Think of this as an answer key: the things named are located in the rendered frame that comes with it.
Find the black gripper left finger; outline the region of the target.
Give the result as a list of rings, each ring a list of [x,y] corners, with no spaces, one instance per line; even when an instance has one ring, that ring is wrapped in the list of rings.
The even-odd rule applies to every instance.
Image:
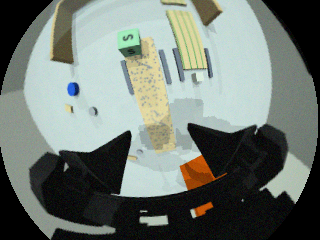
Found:
[[[60,149],[59,155],[68,167],[84,169],[92,173],[97,181],[111,189],[113,195],[120,195],[123,184],[125,163],[131,148],[131,131],[125,131],[107,144],[92,152],[71,152]]]

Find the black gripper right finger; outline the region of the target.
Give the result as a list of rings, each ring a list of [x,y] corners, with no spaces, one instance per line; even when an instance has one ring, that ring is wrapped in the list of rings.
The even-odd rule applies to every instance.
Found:
[[[239,151],[240,144],[256,132],[256,127],[259,125],[252,125],[252,127],[241,129],[239,132],[228,133],[188,123],[187,131],[195,141],[196,147],[199,147],[197,149],[203,153],[201,156],[204,156],[213,177],[216,179],[217,176],[220,177],[227,173],[224,169],[227,168],[229,161],[232,161],[232,157]]]

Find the green labelled cube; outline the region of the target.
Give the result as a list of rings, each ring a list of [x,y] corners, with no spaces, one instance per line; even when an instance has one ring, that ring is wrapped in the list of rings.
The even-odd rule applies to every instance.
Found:
[[[124,57],[143,55],[141,52],[141,40],[139,28],[124,29],[124,31],[119,31],[117,33],[117,49],[121,52]]]

